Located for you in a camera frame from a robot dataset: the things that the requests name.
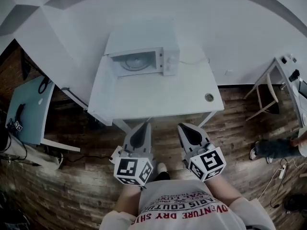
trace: power outlet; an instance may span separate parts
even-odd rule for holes
[[[227,70],[227,71],[225,72],[225,76],[231,76],[233,73],[234,73],[233,70]]]

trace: cable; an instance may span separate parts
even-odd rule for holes
[[[81,159],[83,159],[83,158],[85,158],[85,157],[87,157],[87,158],[98,158],[98,159],[105,159],[105,158],[108,158],[108,159],[112,160],[112,158],[109,157],[109,156],[99,157],[99,156],[90,156],[90,155],[83,155],[82,157],[80,157],[80,158],[78,158],[78,159],[76,159],[76,160],[70,160],[69,158],[64,157],[64,156],[61,157],[61,158],[62,158],[62,159],[66,159],[67,161],[69,161],[69,162],[71,162],[71,163],[74,163],[74,162],[79,161],[79,160],[81,160]]]
[[[8,135],[9,135],[9,138],[10,138],[10,143],[9,143],[8,147],[7,147],[5,150],[0,151],[0,153],[3,153],[3,152],[5,152],[5,151],[7,151],[7,150],[11,147],[12,138],[11,138],[10,134],[8,134]],[[25,150],[25,157],[22,158],[22,159],[21,159],[20,157],[15,158],[15,159],[10,159],[10,158],[8,158],[8,157],[5,157],[5,156],[0,155],[0,160],[2,159],[2,160],[7,160],[7,161],[16,161],[16,160],[25,160],[25,159],[27,158],[27,156],[28,156],[28,150],[27,150],[27,148],[25,147],[24,143],[21,142],[17,137],[15,137],[15,138],[23,145],[24,150]]]
[[[210,63],[210,59],[209,59],[208,57],[202,58],[202,59],[200,59],[200,60],[198,60],[198,61],[195,61],[195,62],[193,62],[193,63],[185,62],[185,61],[179,61],[179,62],[181,62],[181,63],[183,63],[183,64],[186,64],[186,65],[196,65],[196,64],[199,64],[199,63],[203,62],[204,60],[207,60],[208,63]]]
[[[281,167],[283,167],[283,166],[282,166],[282,161],[283,161],[283,159],[280,160],[280,166],[281,166]],[[272,201],[273,201],[273,199],[275,199],[275,198],[277,197],[277,195],[278,195],[279,189],[280,189],[280,187],[281,187],[281,185],[282,185],[284,179],[286,178],[287,170],[288,170],[288,166],[286,165],[286,168],[285,168],[285,171],[284,171],[284,176],[283,176],[282,181],[280,182],[280,184],[279,184],[279,186],[278,186],[277,192],[276,192],[275,196],[270,200],[270,206],[271,206],[272,208],[274,208],[274,209],[278,208],[279,205],[280,205],[280,204],[277,204],[277,205],[275,205],[275,206],[272,206]]]
[[[291,159],[289,162],[286,162],[285,164],[288,164],[288,163],[291,163],[293,161],[293,163],[294,163],[294,166],[296,167],[296,168],[300,168],[301,166],[303,166],[303,165],[307,165],[307,163],[302,163],[302,164],[300,164],[299,166],[297,166],[296,164],[295,164],[295,161],[294,161],[294,159]]]
[[[13,135],[15,135],[15,133],[17,132],[16,127],[15,127],[15,125],[14,125],[14,123],[13,123],[12,118],[9,119],[9,121],[8,121],[8,123],[7,123],[7,125],[6,125],[6,127],[7,127],[7,130],[8,130],[10,133],[12,133]]]
[[[38,93],[42,94],[46,90],[48,84],[50,84],[50,83],[51,83],[51,81],[49,82],[49,77],[45,76],[44,79],[42,80],[42,82],[40,83],[39,87],[38,87]]]
[[[26,58],[24,58],[24,62],[26,64],[28,64],[29,66],[33,67],[34,70],[38,71],[41,75],[46,76],[46,74],[39,68],[37,67],[35,64],[32,64],[29,60],[27,60]]]
[[[259,199],[261,198],[261,196],[264,194],[265,190],[267,190],[268,186],[269,186],[270,183],[272,182],[272,180],[273,180],[274,176],[276,175],[276,173],[277,173],[278,171],[281,171],[281,170],[282,170],[282,169],[277,169],[277,170],[275,171],[274,175],[272,176],[271,180],[269,181],[269,183],[267,184],[267,186],[265,187],[265,189],[262,191],[262,194],[260,195],[260,197],[258,198],[258,200],[259,200]]]
[[[29,164],[29,165],[34,165],[35,163],[26,163],[26,162],[20,162],[20,161],[15,161],[13,160],[13,162],[16,162],[16,163],[24,163],[24,164]]]

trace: light blue desk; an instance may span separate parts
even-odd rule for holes
[[[49,104],[55,84],[50,82],[44,92],[38,92],[38,88],[44,79],[43,76],[35,78],[25,84],[18,86],[13,93],[8,110],[6,125],[10,118],[15,121],[17,109],[20,104],[25,104],[20,115],[22,130],[18,132],[18,139],[29,144],[46,144],[66,150],[80,151],[80,148],[64,145],[44,138],[46,119]]]

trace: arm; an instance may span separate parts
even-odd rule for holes
[[[231,203],[238,198],[243,197],[238,190],[236,190],[220,175],[205,181],[205,183],[212,195],[227,206],[230,206]]]
[[[297,147],[298,145],[306,141],[307,141],[307,131],[305,131],[299,138],[291,140],[290,144],[292,147]]]
[[[141,189],[138,186],[124,185],[114,210],[117,212],[126,212],[137,217],[139,214],[140,197]]]

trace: microwave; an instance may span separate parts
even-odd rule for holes
[[[113,100],[115,95],[120,94],[117,88],[119,82],[123,78],[137,78],[140,80],[140,86],[137,87],[142,88],[142,84],[145,84],[142,82],[144,74],[176,77],[179,55],[170,20],[138,21],[115,28],[109,35],[99,63],[88,113],[111,126]]]

